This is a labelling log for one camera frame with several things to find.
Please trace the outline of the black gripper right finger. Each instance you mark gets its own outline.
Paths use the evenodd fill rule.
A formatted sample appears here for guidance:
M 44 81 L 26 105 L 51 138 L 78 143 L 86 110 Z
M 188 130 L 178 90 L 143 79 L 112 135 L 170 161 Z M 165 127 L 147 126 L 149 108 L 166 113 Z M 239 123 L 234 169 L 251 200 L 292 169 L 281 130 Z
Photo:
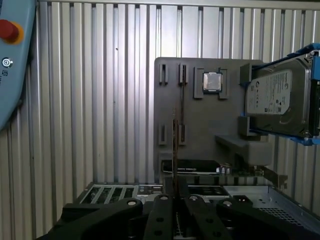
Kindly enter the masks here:
M 210 207 L 201 197 L 184 198 L 187 220 L 201 240 L 303 240 L 304 227 L 254 208 L 234 198 Z

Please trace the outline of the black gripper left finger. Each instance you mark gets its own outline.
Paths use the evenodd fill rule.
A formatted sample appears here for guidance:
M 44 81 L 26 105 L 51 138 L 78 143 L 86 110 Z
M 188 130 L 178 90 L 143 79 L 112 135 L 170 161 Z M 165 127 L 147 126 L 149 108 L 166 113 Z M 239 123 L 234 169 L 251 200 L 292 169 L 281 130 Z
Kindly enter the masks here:
M 62 222 L 41 240 L 172 240 L 173 198 L 160 194 L 143 203 L 125 198 L 111 204 L 67 204 Z

